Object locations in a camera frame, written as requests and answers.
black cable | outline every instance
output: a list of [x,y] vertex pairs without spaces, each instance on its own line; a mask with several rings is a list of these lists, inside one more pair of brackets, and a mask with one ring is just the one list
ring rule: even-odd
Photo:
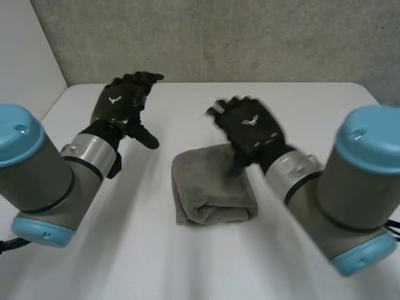
[[394,227],[396,229],[400,229],[400,222],[393,221],[393,220],[387,220],[385,224],[385,228],[390,231],[391,233],[395,234],[394,239],[397,242],[400,242],[400,232],[397,230],[392,229],[391,227]]
[[0,254],[2,254],[4,251],[10,251],[14,250],[23,246],[26,246],[30,243],[30,241],[27,241],[25,239],[21,239],[20,237],[17,237],[16,239],[12,239],[10,241],[0,241]]
[[398,231],[396,231],[396,230],[394,230],[394,229],[391,229],[390,227],[387,227],[387,226],[385,226],[385,227],[386,227],[386,229],[387,229],[388,231],[390,231],[391,233],[394,233],[394,234],[396,234],[397,236],[400,237],[400,232],[398,232]]
[[400,222],[393,221],[393,220],[387,220],[385,226],[400,229]]

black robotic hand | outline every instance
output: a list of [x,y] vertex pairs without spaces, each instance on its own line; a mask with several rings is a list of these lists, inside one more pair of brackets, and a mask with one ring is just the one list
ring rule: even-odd
[[141,124],[140,112],[153,84],[163,80],[161,74],[135,72],[114,78],[101,92],[94,108],[91,123],[106,121],[116,126],[122,138],[128,135],[149,149],[159,146],[158,140]]
[[288,147],[281,127],[257,99],[217,100],[207,114],[215,118],[215,123],[232,143],[236,152],[234,163],[239,169],[252,163],[263,167],[269,160],[266,156],[272,158],[277,148]]

table surface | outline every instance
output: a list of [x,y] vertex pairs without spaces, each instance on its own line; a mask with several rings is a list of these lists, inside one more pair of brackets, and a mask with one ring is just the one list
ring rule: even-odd
[[[102,84],[70,87],[43,119],[60,149],[89,124]],[[252,95],[277,117],[291,144],[329,155],[352,109],[376,104],[352,83],[168,83],[154,87],[142,122],[158,137],[152,151],[125,139],[122,171],[105,180],[71,244],[30,244],[0,259],[0,298],[72,299],[399,299],[400,251],[342,278],[266,185],[247,171],[259,203],[242,224],[175,223],[171,161],[188,149],[224,143],[204,116],[218,98]],[[2,238],[16,210],[0,201]]]

gray cloth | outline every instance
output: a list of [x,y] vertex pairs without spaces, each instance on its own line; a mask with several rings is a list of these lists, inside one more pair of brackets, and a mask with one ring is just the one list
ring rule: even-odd
[[245,171],[228,177],[230,144],[189,150],[172,162],[172,193],[177,224],[243,222],[255,218],[258,205]]

light blue joint cap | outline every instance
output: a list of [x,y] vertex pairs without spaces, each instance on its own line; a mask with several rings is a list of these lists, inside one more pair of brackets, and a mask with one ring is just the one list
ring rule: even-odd
[[0,168],[31,157],[43,145],[44,129],[25,108],[0,104]]
[[400,174],[400,108],[364,106],[352,111],[336,136],[335,148],[365,171]]
[[72,229],[26,217],[15,217],[11,231],[33,243],[56,248],[67,246],[75,235]]
[[332,258],[331,264],[340,274],[348,277],[389,256],[396,247],[396,241],[391,234],[381,234]]

